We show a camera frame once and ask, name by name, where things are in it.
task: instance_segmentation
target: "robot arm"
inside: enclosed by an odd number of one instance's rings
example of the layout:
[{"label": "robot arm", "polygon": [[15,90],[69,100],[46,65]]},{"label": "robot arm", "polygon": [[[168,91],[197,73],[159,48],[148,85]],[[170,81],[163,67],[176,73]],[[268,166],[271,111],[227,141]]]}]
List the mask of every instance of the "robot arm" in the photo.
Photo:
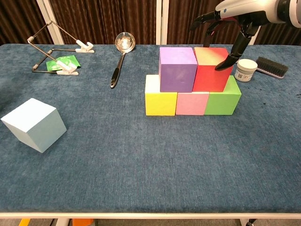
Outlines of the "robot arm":
[{"label": "robot arm", "polygon": [[195,30],[203,23],[212,23],[207,30],[204,47],[209,47],[215,31],[227,22],[235,21],[241,31],[226,60],[216,66],[217,71],[235,64],[242,56],[252,36],[259,26],[268,23],[288,23],[301,28],[301,1],[299,0],[224,0],[216,6],[215,11],[195,19],[190,30]]}]

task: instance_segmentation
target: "blue carpet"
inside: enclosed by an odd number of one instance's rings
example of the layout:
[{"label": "blue carpet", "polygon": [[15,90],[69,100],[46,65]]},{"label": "blue carpet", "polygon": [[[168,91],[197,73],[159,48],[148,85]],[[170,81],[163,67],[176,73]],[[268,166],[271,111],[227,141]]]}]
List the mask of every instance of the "blue carpet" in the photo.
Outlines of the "blue carpet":
[{"label": "blue carpet", "polygon": [[243,58],[289,71],[239,82],[233,116],[175,117],[145,116],[145,75],[158,73],[159,46],[128,53],[113,90],[120,53],[94,49],[55,52],[82,66],[63,76],[32,73],[43,55],[30,45],[0,47],[0,117],[33,97],[67,127],[40,154],[0,123],[1,212],[301,212],[301,47],[246,49]]}]

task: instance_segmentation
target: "white cube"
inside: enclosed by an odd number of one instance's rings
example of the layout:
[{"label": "white cube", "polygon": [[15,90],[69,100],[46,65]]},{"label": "white cube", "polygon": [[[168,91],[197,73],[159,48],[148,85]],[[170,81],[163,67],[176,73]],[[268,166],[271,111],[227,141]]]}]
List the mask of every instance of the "white cube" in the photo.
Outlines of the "white cube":
[{"label": "white cube", "polygon": [[67,130],[55,107],[34,98],[1,120],[21,142],[41,153]]}]

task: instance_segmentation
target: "green packet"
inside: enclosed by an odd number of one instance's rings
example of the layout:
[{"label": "green packet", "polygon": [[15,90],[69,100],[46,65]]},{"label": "green packet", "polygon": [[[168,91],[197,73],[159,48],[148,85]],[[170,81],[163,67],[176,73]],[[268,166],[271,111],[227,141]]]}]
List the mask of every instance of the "green packet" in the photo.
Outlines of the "green packet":
[{"label": "green packet", "polygon": [[[77,61],[77,59],[75,58],[74,55],[61,56],[61,57],[57,58],[57,60],[62,61],[66,65],[69,65],[70,63],[73,63],[77,67],[80,67],[79,62]],[[62,69],[59,65],[56,64],[56,62],[54,60],[46,62],[46,66],[47,66],[47,71],[49,71],[49,72],[59,71],[59,70]]]}]

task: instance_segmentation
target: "curtain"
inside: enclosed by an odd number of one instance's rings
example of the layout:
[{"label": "curtain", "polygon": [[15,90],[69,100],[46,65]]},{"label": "curtain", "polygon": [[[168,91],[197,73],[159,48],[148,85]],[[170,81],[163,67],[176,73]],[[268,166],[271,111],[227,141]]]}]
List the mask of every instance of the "curtain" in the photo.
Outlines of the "curtain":
[{"label": "curtain", "polygon": [[[137,44],[156,43],[156,0],[50,0],[58,24],[82,42],[114,44],[130,32]],[[65,44],[74,40],[62,33]]]},{"label": "curtain", "polygon": [[301,46],[301,29],[287,24],[267,24],[261,27],[255,44]]},{"label": "curtain", "polygon": [[[35,0],[0,0],[0,44],[27,43],[45,21]],[[35,38],[37,44],[53,44],[48,29]]]},{"label": "curtain", "polygon": [[[168,11],[168,44],[203,44],[208,23],[201,25],[195,31],[189,28],[194,19],[204,13],[214,11],[222,0],[169,0]],[[239,27],[230,23],[215,33],[212,44],[233,44],[239,32]]]}]

